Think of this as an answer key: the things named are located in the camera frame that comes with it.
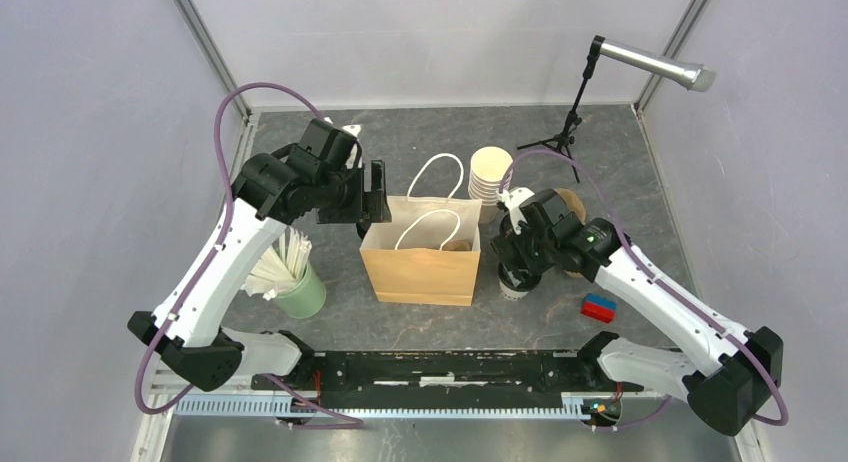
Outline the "white paper cup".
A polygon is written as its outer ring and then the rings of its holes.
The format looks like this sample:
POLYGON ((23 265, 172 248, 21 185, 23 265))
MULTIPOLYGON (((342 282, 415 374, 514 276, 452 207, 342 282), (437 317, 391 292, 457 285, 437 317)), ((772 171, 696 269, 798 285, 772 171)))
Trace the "white paper cup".
POLYGON ((520 300, 524 298, 528 293, 528 289, 516 288, 512 287, 504 282, 499 283, 500 293, 507 300, 520 300))

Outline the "brown paper bag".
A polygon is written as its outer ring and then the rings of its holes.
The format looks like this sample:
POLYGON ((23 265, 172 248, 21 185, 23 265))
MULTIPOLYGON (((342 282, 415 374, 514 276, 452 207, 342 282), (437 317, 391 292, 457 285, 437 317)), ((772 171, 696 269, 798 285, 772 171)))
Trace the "brown paper bag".
POLYGON ((391 222, 374 223, 360 245, 360 255, 380 302, 467 307, 472 299, 481 258, 481 202, 457 199, 465 170, 461 160, 439 153, 425 163, 414 181, 439 158, 459 167, 459 178, 448 195, 414 197, 415 183, 405 195, 389 195, 391 222), (471 251, 443 251, 453 240, 473 242, 471 251))

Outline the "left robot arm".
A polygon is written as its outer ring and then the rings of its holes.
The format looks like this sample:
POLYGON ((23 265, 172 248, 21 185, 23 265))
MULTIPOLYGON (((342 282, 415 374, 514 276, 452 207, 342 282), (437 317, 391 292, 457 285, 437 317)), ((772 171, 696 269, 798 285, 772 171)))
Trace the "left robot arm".
POLYGON ((365 174, 358 125, 313 119, 299 142, 259 153, 231 186, 234 201, 172 294, 127 327, 192 387, 210 392, 234 376, 270 373, 290 389, 306 387, 314 363, 280 332, 247 333, 222 325, 235 295, 263 253, 311 211, 320 224, 364 228, 388 222, 385 166, 365 174))

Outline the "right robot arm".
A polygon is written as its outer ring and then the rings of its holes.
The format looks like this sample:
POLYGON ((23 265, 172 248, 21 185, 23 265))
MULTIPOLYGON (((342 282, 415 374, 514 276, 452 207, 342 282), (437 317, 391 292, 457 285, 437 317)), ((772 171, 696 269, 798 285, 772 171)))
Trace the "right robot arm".
POLYGON ((581 222, 561 195, 504 190, 505 216, 491 245, 504 282, 535 287, 559 268, 628 303, 676 346, 635 344, 615 333, 580 351, 580 382, 602 390, 632 383, 687 403, 707 426, 736 436, 769 401, 778 400, 784 342, 772 329, 750 330, 700 301, 658 269, 614 223, 581 222))

